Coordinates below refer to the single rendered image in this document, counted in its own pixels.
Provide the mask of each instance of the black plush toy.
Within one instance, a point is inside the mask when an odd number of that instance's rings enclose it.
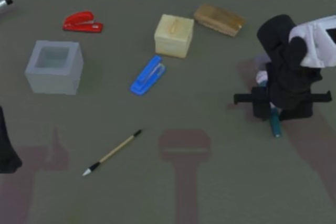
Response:
[[[15,173],[22,166],[7,133],[3,109],[0,107],[0,174]]]
[[[235,95],[235,103],[252,102],[261,119],[269,118],[269,103],[281,109],[281,121],[311,117],[314,102],[331,101],[330,92],[311,94],[311,86],[322,80],[322,68],[336,66],[335,28],[336,16],[298,26],[285,14],[266,21],[257,37],[269,62],[257,78],[267,86],[253,88],[249,97]]]

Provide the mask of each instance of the gray box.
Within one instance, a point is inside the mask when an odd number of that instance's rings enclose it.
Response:
[[[77,93],[83,69],[78,42],[36,41],[25,75],[34,93]]]

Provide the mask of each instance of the toy head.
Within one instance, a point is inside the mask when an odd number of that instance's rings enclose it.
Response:
[[[326,68],[336,66],[336,15],[316,19],[294,27],[289,34],[305,40],[308,52],[301,66]]]

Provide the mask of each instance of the table surface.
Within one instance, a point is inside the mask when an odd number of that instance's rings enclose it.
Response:
[[[336,103],[308,120],[250,120],[232,106],[253,81],[262,53],[256,31],[282,13],[296,23],[334,14],[336,0],[15,0],[0,19],[0,103],[24,166],[0,175],[0,222],[335,223]],[[247,23],[237,37],[195,24],[185,59],[144,96],[130,84],[154,55],[162,14],[192,17],[200,4]],[[62,30],[90,10],[101,34]],[[77,41],[84,69],[78,94],[33,94],[24,76],[36,40]],[[314,91],[336,92],[335,70]],[[84,170],[139,128],[143,133],[88,177]],[[164,145],[180,149],[166,153]],[[206,152],[181,150],[191,145]]]

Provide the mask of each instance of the red stapler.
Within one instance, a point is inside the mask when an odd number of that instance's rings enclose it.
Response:
[[[103,24],[95,22],[92,12],[85,11],[75,13],[66,18],[63,24],[63,30],[68,31],[85,31],[89,33],[100,33]]]

